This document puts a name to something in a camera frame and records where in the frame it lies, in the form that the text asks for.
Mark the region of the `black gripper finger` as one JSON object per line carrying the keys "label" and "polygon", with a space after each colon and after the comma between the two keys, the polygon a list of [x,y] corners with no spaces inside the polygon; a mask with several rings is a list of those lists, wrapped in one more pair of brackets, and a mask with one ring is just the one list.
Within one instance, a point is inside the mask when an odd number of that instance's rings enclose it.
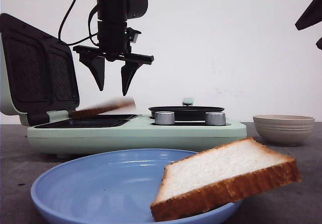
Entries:
{"label": "black gripper finger", "polygon": [[295,23],[297,30],[303,30],[321,22],[321,0],[313,0]]}
{"label": "black gripper finger", "polygon": [[316,46],[318,49],[322,50],[322,38],[317,41]]}

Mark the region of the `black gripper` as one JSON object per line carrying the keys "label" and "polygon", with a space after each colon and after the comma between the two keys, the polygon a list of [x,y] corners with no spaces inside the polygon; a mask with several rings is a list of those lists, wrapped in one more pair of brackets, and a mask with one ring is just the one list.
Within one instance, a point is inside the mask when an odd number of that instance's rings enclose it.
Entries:
{"label": "black gripper", "polygon": [[98,46],[89,47],[78,45],[73,51],[79,54],[79,60],[92,73],[100,91],[104,89],[105,59],[109,62],[121,60],[122,93],[126,96],[130,83],[142,64],[151,65],[154,56],[131,52],[131,43],[136,43],[140,31],[127,26],[126,22],[98,22]]}

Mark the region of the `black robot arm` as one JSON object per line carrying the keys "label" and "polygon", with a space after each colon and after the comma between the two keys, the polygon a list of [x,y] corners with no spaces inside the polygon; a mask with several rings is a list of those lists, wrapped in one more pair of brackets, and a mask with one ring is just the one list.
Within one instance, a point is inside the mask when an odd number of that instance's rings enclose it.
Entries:
{"label": "black robot arm", "polygon": [[131,44],[141,33],[128,27],[129,19],[142,17],[148,8],[148,0],[97,0],[90,11],[88,23],[94,15],[98,17],[98,42],[93,47],[75,46],[79,60],[91,71],[100,90],[104,88],[105,61],[124,61],[121,67],[122,94],[125,96],[136,71],[143,65],[150,65],[154,57],[132,53]]}

